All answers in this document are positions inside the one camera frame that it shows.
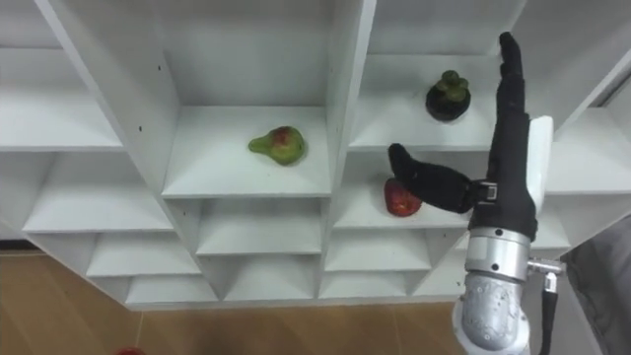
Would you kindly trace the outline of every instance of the floor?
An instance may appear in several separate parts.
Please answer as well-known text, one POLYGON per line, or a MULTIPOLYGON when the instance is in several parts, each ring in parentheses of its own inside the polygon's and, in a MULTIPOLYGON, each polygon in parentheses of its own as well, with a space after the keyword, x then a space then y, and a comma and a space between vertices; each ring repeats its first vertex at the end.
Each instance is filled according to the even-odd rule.
POLYGON ((131 313, 48 256, 0 256, 0 354, 461 354, 451 304, 131 313))

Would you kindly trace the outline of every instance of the red fruit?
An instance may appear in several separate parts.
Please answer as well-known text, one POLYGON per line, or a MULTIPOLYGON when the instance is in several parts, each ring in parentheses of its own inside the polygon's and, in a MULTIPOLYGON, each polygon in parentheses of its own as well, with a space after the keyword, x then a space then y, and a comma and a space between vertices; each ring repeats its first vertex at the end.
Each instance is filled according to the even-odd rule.
POLYGON ((384 184, 384 198, 387 212, 396 217, 407 217, 421 208, 421 200, 411 194, 403 185, 391 177, 384 184))

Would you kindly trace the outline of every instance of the mangosteen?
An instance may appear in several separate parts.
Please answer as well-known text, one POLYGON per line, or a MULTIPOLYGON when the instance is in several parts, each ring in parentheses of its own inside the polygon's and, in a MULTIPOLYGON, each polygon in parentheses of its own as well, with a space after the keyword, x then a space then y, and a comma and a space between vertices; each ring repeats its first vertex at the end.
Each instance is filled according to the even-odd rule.
POLYGON ((469 82, 455 70, 443 73, 441 80, 427 93, 425 107, 432 117, 451 122, 460 117, 471 104, 469 82))

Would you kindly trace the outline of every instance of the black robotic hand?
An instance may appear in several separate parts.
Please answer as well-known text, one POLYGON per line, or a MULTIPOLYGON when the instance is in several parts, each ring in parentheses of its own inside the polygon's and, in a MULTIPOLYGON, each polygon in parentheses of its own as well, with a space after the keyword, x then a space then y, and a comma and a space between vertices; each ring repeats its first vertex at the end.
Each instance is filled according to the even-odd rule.
POLYGON ((497 122, 485 180, 472 181, 451 168, 414 160, 400 144, 388 148, 396 179, 424 202, 447 211, 473 209, 469 229, 504 228, 534 240, 535 207, 526 188, 529 117, 520 47, 500 35, 503 64, 497 90, 497 122))

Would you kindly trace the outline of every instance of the dark green fruit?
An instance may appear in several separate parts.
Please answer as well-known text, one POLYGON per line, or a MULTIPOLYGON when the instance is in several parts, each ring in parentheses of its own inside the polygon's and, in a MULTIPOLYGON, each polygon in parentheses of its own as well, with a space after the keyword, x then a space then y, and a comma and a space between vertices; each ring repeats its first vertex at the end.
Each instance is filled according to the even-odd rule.
POLYGON ((306 144, 298 129, 282 126, 272 129, 247 145, 253 153, 264 154, 282 166, 298 162, 304 155, 306 144))

